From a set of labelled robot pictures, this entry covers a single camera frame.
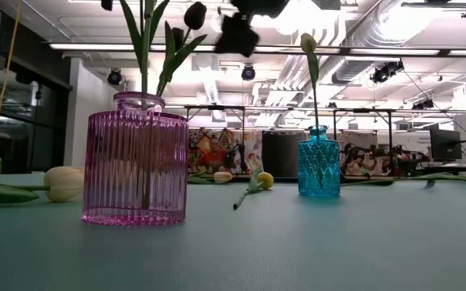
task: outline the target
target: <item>table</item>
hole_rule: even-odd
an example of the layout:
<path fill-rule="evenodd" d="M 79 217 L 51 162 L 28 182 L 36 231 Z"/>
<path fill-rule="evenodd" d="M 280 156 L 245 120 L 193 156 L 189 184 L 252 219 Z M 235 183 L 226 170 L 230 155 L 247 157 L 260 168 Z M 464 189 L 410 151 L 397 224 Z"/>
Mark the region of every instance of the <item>table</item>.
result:
<path fill-rule="evenodd" d="M 233 211 L 244 183 L 190 185 L 169 227 L 85 225 L 79 200 L 0 206 L 0 290 L 466 290 L 466 183 L 423 186 L 277 184 Z"/>

